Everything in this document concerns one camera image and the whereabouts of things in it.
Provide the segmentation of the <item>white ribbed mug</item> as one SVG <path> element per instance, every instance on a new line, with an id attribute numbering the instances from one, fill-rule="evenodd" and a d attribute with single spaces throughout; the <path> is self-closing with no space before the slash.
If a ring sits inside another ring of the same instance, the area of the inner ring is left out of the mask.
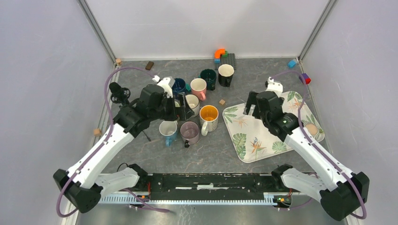
<path id="1" fill-rule="evenodd" d="M 193 94 L 188 94 L 188 95 L 186 95 L 186 100 L 187 100 L 189 107 L 194 112 L 194 117 L 198 116 L 198 114 L 200 112 L 199 98 Z"/>

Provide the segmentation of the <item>dark blue mug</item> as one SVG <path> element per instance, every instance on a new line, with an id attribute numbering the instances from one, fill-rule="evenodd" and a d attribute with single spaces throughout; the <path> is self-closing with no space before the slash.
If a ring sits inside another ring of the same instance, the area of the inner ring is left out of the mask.
<path id="1" fill-rule="evenodd" d="M 174 84 L 172 86 L 172 91 L 174 95 L 177 95 L 178 93 L 184 93 L 187 94 L 187 88 L 186 88 L 186 82 L 182 78 L 175 78 L 174 79 Z"/>

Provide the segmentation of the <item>pink mug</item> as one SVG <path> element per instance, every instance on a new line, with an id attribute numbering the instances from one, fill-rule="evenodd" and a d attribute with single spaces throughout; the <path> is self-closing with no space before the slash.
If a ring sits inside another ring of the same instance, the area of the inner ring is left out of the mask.
<path id="1" fill-rule="evenodd" d="M 195 95 L 199 100 L 206 100 L 207 83 L 204 79 L 193 79 L 190 83 L 190 87 L 192 94 Z"/>

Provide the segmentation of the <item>cream upside-down mug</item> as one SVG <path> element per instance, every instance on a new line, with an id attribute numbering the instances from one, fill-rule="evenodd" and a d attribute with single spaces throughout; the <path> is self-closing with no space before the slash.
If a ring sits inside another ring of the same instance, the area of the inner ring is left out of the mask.
<path id="1" fill-rule="evenodd" d="M 206 136 L 209 132 L 213 132 L 218 125 L 219 112 L 213 105 L 206 105 L 199 112 L 201 134 Z"/>

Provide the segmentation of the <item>lilac mug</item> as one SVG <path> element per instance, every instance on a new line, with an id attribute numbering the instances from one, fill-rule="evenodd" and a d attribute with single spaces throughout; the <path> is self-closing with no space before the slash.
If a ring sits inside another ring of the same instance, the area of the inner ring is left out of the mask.
<path id="1" fill-rule="evenodd" d="M 180 127 L 180 134 L 184 142 L 184 147 L 189 148 L 199 141 L 199 126 L 193 121 L 187 121 Z"/>

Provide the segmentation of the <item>light blue mug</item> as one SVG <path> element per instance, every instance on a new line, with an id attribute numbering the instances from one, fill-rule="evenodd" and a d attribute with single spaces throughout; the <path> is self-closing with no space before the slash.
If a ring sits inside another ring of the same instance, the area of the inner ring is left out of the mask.
<path id="1" fill-rule="evenodd" d="M 178 123 L 177 121 L 163 121 L 159 125 L 159 132 L 165 137 L 166 147 L 170 147 L 176 140 L 178 134 Z"/>

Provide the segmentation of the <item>dark green mug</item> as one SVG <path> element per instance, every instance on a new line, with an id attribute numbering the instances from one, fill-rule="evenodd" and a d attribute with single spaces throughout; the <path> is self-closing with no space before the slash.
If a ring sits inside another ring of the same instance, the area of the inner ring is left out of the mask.
<path id="1" fill-rule="evenodd" d="M 215 82 L 217 78 L 217 74 L 212 69 L 202 70 L 199 74 L 199 78 L 206 81 L 207 90 L 215 90 Z"/>

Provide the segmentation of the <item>black octagonal mug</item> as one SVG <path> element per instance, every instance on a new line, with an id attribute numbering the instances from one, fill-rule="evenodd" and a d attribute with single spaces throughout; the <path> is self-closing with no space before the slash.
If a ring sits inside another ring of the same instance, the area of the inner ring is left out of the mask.
<path id="1" fill-rule="evenodd" d="M 223 87 L 230 87 L 234 75 L 234 68 L 232 65 L 223 64 L 218 67 L 218 82 Z"/>

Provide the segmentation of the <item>white striped mug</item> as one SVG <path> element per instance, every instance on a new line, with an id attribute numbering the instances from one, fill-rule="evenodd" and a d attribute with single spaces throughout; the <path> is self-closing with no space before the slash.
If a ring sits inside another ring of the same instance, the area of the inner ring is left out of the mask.
<path id="1" fill-rule="evenodd" d="M 307 123 L 304 125 L 304 127 L 308 130 L 308 132 L 310 133 L 310 135 L 317 140 L 318 137 L 320 136 L 320 131 L 318 129 L 318 127 L 313 124 L 313 123 Z"/>

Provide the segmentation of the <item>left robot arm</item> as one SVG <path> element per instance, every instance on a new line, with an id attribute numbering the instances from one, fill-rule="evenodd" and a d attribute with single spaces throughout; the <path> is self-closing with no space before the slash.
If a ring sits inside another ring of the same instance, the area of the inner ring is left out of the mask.
<path id="1" fill-rule="evenodd" d="M 66 197 L 81 213 L 92 210 L 101 197 L 108 194 L 126 188 L 144 190 L 147 177 L 132 165 L 110 175 L 100 174 L 124 146 L 149 128 L 152 121 L 176 122 L 194 115 L 185 93 L 179 92 L 174 96 L 172 89 L 166 85 L 149 84 L 132 101 L 128 100 L 129 90 L 118 83 L 111 83 L 110 90 L 113 102 L 122 106 L 106 133 L 77 163 L 67 170 L 58 169 L 53 174 L 61 192 L 57 202 Z"/>

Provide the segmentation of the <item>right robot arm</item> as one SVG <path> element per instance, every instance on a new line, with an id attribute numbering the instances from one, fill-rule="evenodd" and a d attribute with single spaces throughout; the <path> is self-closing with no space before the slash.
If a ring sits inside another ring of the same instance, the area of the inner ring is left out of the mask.
<path id="1" fill-rule="evenodd" d="M 292 147 L 316 172 L 310 176 L 284 164 L 272 172 L 271 186 L 276 191 L 295 189 L 319 202 L 334 220 L 348 215 L 365 219 L 369 177 L 354 173 L 330 155 L 305 131 L 301 120 L 282 108 L 283 98 L 273 91 L 249 93 L 244 114 L 261 120 L 269 132 Z"/>

